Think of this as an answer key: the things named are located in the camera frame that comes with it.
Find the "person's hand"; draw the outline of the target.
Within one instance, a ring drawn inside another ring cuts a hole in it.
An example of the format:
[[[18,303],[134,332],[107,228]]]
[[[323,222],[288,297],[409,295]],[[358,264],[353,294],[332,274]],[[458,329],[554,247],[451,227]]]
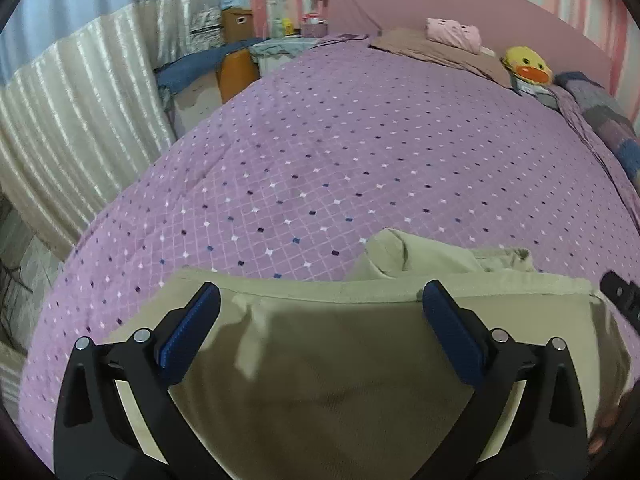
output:
[[[622,414],[630,395],[631,391],[625,392],[618,400],[616,407],[600,418],[599,425],[593,430],[589,440],[588,453],[590,456],[596,456],[604,447],[606,440],[608,440],[608,435],[620,418],[620,414]]]

